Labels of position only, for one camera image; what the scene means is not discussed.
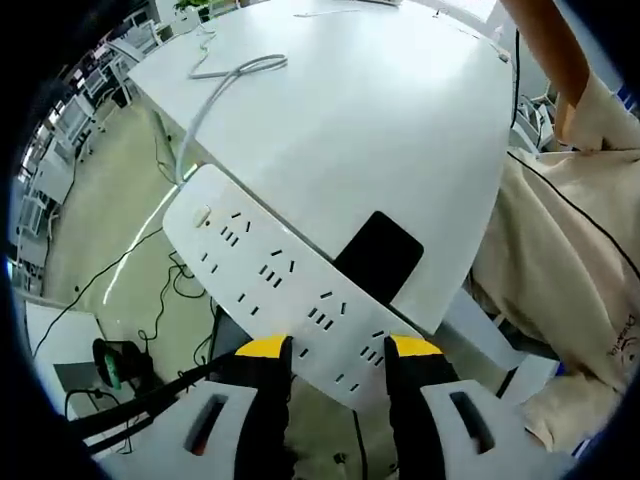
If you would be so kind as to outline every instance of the power outlet socket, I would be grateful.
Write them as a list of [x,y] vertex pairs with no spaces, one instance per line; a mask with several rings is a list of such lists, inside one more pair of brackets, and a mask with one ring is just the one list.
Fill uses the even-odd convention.
[[163,225],[201,284],[249,335],[293,337],[294,373],[357,411],[386,397],[385,336],[419,334],[224,173],[199,169]]

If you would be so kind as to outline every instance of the wire on floor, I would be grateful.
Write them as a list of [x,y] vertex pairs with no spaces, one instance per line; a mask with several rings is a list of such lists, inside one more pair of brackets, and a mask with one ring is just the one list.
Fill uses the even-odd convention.
[[[66,418],[67,420],[69,420],[69,401],[71,400],[71,397],[74,395],[77,395],[79,393],[82,393],[84,395],[86,395],[89,400],[91,401],[91,403],[93,404],[94,408],[99,412],[100,409],[98,408],[98,406],[96,405],[96,403],[93,401],[93,397],[95,396],[96,398],[100,398],[100,397],[108,397],[111,400],[113,400],[115,402],[116,405],[120,406],[120,401],[115,397],[115,395],[112,395],[109,392],[104,392],[98,388],[94,388],[94,389],[82,389],[82,388],[76,388],[73,390],[69,390],[67,392],[67,395],[64,398],[64,418]],[[125,422],[125,428],[128,430],[129,429],[129,420],[127,420]],[[133,453],[133,447],[131,446],[131,436],[128,436],[125,440],[124,445],[119,448],[118,450],[116,450],[116,453],[121,453],[122,455],[129,455],[131,453]]]
[[202,289],[202,292],[198,293],[198,294],[189,294],[189,293],[184,293],[182,291],[180,291],[178,289],[178,280],[182,277],[191,280],[193,278],[195,278],[195,275],[193,273],[187,273],[187,264],[186,263],[179,263],[175,258],[173,258],[173,255],[175,255],[177,252],[174,250],[173,252],[171,252],[169,254],[169,259],[173,262],[173,264],[178,267],[180,269],[180,273],[178,275],[176,275],[176,277],[173,279],[173,290],[180,295],[183,298],[202,298],[205,296],[205,294],[207,293],[207,290],[205,288]]
[[193,363],[195,363],[196,366],[202,366],[207,363],[207,359],[204,356],[200,357],[200,360],[202,361],[202,363],[198,362],[198,351],[209,342],[211,342],[212,346],[216,344],[216,337],[218,334],[218,330],[216,328],[215,322],[217,322],[218,319],[216,318],[216,312],[213,307],[213,298],[211,297],[209,298],[209,309],[211,310],[211,316],[213,317],[213,322],[214,322],[213,331],[212,333],[207,335],[207,337],[202,342],[200,342],[196,347],[196,349],[193,351]]
[[362,463],[362,480],[369,478],[369,464],[367,463],[367,451],[364,449],[364,441],[362,440],[362,432],[360,431],[360,421],[358,414],[353,411],[353,424],[356,427],[356,437],[358,438],[358,447],[360,448],[360,459]]
[[171,171],[171,165],[168,165],[164,162],[161,162],[158,159],[158,138],[154,135],[153,136],[153,144],[154,144],[154,150],[155,150],[155,157],[156,157],[156,167],[158,167],[158,171],[160,172],[160,174],[164,177],[164,179],[169,182],[171,185],[175,185],[176,182],[173,181],[173,179],[171,178],[171,175],[167,173],[167,171],[163,170],[161,167],[167,169],[169,172]]
[[[142,340],[144,342],[144,349],[145,349],[145,353],[149,353],[149,342],[153,341],[153,340],[157,340],[158,338],[158,325],[160,323],[160,319],[162,318],[162,315],[164,315],[165,312],[165,300],[164,297],[167,293],[167,291],[169,291],[169,286],[172,285],[174,291],[176,292],[176,294],[180,295],[181,297],[184,298],[190,298],[190,299],[195,299],[195,298],[202,298],[205,293],[206,290],[203,288],[202,289],[202,293],[197,294],[197,295],[189,295],[186,294],[184,292],[181,292],[180,290],[178,290],[177,288],[177,280],[180,277],[185,277],[187,279],[192,279],[195,278],[195,275],[193,274],[189,274],[186,271],[186,264],[181,264],[179,263],[175,258],[173,258],[173,255],[175,255],[177,252],[174,250],[173,252],[171,252],[168,257],[171,260],[171,262],[173,262],[173,265],[171,265],[169,267],[169,269],[167,270],[167,281],[165,282],[164,286],[162,287],[162,290],[160,290],[160,311],[158,312],[158,314],[156,315],[156,318],[153,322],[153,334],[151,336],[149,336],[149,334],[144,330],[144,329],[140,329],[138,330],[138,337],[140,338],[140,340]],[[178,270],[179,273],[178,275],[176,275],[176,277],[173,277],[173,272]]]
[[129,255],[131,252],[133,252],[136,248],[138,248],[140,245],[142,245],[145,241],[147,241],[149,238],[153,237],[154,235],[160,233],[162,231],[162,227],[160,227],[157,230],[154,230],[153,232],[151,232],[150,234],[148,234],[147,236],[143,237],[142,239],[140,239],[140,241],[138,243],[136,243],[133,247],[131,247],[129,250],[127,250],[126,252],[124,252],[122,255],[120,255],[118,257],[117,260],[115,260],[114,262],[111,262],[109,265],[107,265],[105,268],[103,268],[102,270],[100,270],[98,273],[96,273],[91,280],[89,280],[89,283],[87,283],[84,288],[80,291],[80,293],[78,294],[78,296],[76,297],[76,299],[71,302],[69,305],[67,305],[64,310],[62,310],[62,312],[60,312],[60,314],[53,319],[53,321],[49,324],[49,327],[47,328],[47,331],[44,333],[44,335],[42,336],[42,338],[40,339],[40,341],[38,342],[38,344],[36,345],[36,348],[33,352],[33,358],[36,357],[36,355],[38,355],[38,352],[40,351],[40,347],[42,347],[42,344],[45,342],[45,340],[47,339],[47,337],[49,336],[49,333],[51,333],[51,329],[54,327],[54,325],[56,323],[58,323],[60,321],[60,319],[64,316],[65,313],[67,313],[69,310],[71,310],[82,298],[82,296],[85,294],[85,292],[89,289],[89,287],[91,287],[91,285],[93,285],[93,282],[95,282],[98,278],[100,278],[102,275],[104,275],[105,273],[107,273],[109,270],[111,270],[113,267],[115,267],[116,265],[118,265],[127,255]]

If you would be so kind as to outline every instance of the desk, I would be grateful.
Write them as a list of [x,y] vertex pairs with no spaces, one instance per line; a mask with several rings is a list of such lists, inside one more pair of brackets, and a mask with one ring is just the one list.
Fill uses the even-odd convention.
[[[217,36],[200,72],[271,53],[289,64],[236,82],[197,143],[328,258],[373,211],[393,218],[424,255],[392,307],[435,332],[498,191],[511,64],[486,38],[408,1],[274,0],[205,27]],[[152,108],[182,129],[219,81],[187,79],[201,42],[182,35],[129,72]]]

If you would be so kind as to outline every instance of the person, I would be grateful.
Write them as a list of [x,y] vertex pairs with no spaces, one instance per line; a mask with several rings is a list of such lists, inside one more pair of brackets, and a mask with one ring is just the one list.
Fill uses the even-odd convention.
[[640,352],[640,123],[590,70],[552,0],[502,0],[559,93],[573,151],[510,149],[472,267],[487,311],[547,342],[566,373],[522,405],[548,450],[597,433]]

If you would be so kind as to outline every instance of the black device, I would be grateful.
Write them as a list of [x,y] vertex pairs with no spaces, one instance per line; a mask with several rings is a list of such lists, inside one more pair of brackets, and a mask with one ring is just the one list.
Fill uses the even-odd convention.
[[333,265],[383,305],[388,305],[416,267],[424,247],[384,213],[376,211]]

